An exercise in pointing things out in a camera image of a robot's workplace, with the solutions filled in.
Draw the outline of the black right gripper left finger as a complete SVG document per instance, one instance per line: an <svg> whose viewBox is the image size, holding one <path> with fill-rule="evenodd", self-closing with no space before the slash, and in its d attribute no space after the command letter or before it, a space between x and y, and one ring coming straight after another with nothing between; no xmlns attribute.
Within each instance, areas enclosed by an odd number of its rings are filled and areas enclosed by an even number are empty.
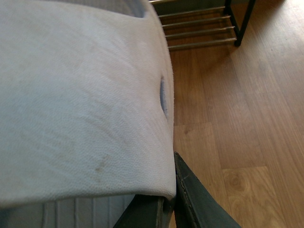
<svg viewBox="0 0 304 228"><path fill-rule="evenodd" d="M168 228L176 199L135 195L115 223L115 228Z"/></svg>

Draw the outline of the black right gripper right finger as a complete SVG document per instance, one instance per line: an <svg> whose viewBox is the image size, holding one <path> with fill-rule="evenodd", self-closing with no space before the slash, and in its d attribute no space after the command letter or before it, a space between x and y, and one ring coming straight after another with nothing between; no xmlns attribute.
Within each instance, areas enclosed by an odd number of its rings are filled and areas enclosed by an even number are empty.
<svg viewBox="0 0 304 228"><path fill-rule="evenodd" d="M174 206L178 228L239 228L215 201L182 157L175 152L177 195Z"/></svg>

